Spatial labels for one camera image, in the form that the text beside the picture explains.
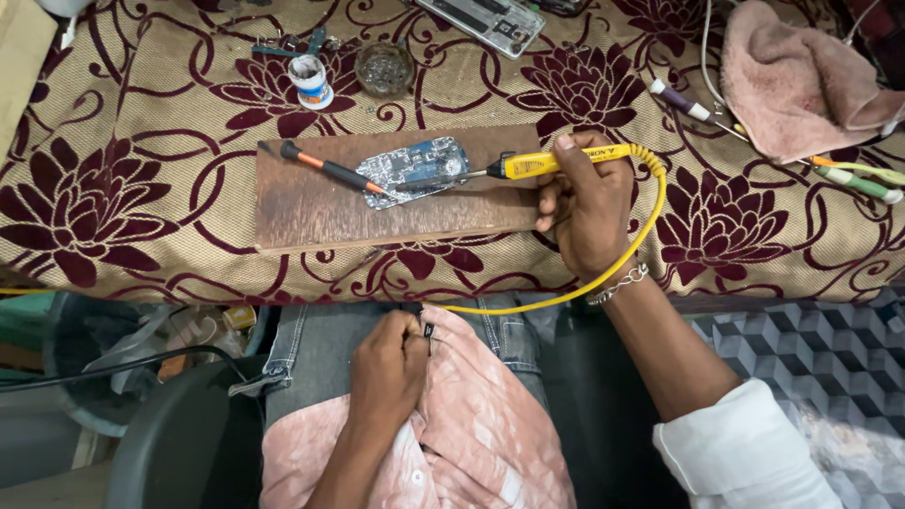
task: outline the black chair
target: black chair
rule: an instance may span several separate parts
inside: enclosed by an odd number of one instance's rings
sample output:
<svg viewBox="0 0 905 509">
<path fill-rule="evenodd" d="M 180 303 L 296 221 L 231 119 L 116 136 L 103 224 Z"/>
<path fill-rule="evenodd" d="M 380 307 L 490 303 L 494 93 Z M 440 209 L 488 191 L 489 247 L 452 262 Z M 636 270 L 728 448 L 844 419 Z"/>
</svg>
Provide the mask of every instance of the black chair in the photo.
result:
<svg viewBox="0 0 905 509">
<path fill-rule="evenodd" d="M 249 379 L 266 355 L 237 360 Z M 245 509 L 261 492 L 263 410 L 226 391 L 223 362 L 168 381 L 135 414 L 110 469 L 105 509 Z"/>
</svg>

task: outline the blue circuit board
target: blue circuit board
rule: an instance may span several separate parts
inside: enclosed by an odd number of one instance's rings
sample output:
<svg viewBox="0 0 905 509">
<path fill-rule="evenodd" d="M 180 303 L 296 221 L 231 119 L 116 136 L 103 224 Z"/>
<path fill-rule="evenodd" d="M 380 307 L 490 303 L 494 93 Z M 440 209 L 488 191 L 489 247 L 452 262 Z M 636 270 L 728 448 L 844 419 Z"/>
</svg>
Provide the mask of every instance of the blue circuit board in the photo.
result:
<svg viewBox="0 0 905 509">
<path fill-rule="evenodd" d="M 469 168 L 468 158 L 465 156 L 462 146 L 455 139 L 444 136 L 367 158 L 358 165 L 355 171 L 402 198 L 401 201 L 396 201 L 385 195 L 365 191 L 367 205 L 381 210 L 426 197 L 456 185 L 455 183 L 444 184 L 411 192 L 395 191 L 395 187 L 403 182 L 439 175 L 460 175 L 468 173 Z"/>
</svg>

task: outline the black cable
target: black cable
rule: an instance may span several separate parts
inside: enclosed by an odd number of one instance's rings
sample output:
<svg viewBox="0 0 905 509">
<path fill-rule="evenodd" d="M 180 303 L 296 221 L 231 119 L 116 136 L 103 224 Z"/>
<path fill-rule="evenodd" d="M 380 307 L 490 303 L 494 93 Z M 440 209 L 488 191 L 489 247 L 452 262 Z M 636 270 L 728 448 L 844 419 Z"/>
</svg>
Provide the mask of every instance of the black cable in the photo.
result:
<svg viewBox="0 0 905 509">
<path fill-rule="evenodd" d="M 235 371 L 239 378 L 242 381 L 248 381 L 247 378 L 239 371 L 239 366 L 235 363 L 232 357 L 229 356 L 225 351 L 220 350 L 215 346 L 210 345 L 196 345 L 189 346 L 185 348 L 180 348 L 171 351 L 165 351 L 162 353 L 158 353 L 156 355 L 151 355 L 150 357 L 146 357 L 144 359 L 132 360 L 130 362 L 125 362 L 123 364 L 117 364 L 116 366 L 109 366 L 107 368 L 101 368 L 99 370 L 91 370 L 91 371 L 83 371 L 81 373 L 76 373 L 74 375 L 67 375 L 64 377 L 53 377 L 49 379 L 39 379 L 39 380 L 27 380 L 18 383 L 11 383 L 9 385 L 0 385 L 0 394 L 4 394 L 6 392 L 16 392 L 19 390 L 28 390 L 28 389 L 38 389 L 41 387 L 50 387 L 51 385 L 57 385 L 61 383 L 69 383 L 74 381 L 80 381 L 85 379 L 96 379 L 98 377 L 106 377 L 108 375 L 112 375 L 113 373 L 119 373 L 120 371 L 132 370 L 139 366 L 144 366 L 145 364 L 149 364 L 151 362 L 156 362 L 158 360 L 169 359 L 171 357 L 176 357 L 179 355 L 183 355 L 186 353 L 195 353 L 199 351 L 207 351 L 213 354 L 216 354 L 221 359 L 224 360 L 227 366 L 230 367 L 231 370 Z"/>
</svg>

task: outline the tie-dye shirt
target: tie-dye shirt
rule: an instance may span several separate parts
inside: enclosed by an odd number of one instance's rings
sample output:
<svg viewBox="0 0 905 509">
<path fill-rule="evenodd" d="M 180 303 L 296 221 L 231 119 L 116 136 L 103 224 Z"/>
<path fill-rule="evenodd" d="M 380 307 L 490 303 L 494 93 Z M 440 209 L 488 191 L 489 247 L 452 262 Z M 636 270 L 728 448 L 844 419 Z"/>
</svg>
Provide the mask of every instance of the tie-dye shirt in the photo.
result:
<svg viewBox="0 0 905 509">
<path fill-rule="evenodd" d="M 433 306 L 424 393 L 395 437 L 368 507 L 575 507 L 547 412 L 462 318 Z M 299 509 L 327 466 L 348 395 L 297 410 L 264 436 L 261 506 Z"/>
</svg>

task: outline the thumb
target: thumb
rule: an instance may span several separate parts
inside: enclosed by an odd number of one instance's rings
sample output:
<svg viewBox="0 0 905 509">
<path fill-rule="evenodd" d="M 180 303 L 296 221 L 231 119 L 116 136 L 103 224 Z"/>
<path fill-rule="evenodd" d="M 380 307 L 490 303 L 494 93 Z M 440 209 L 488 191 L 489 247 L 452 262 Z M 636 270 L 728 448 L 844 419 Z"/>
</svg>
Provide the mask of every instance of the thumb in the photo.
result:
<svg viewBox="0 0 905 509">
<path fill-rule="evenodd" d="M 600 185 L 600 176 L 594 169 L 591 158 L 572 141 L 572 137 L 561 134 L 553 143 L 553 155 L 557 158 L 559 169 L 566 174 L 572 186 L 580 196 L 582 189 L 594 189 Z"/>
</svg>

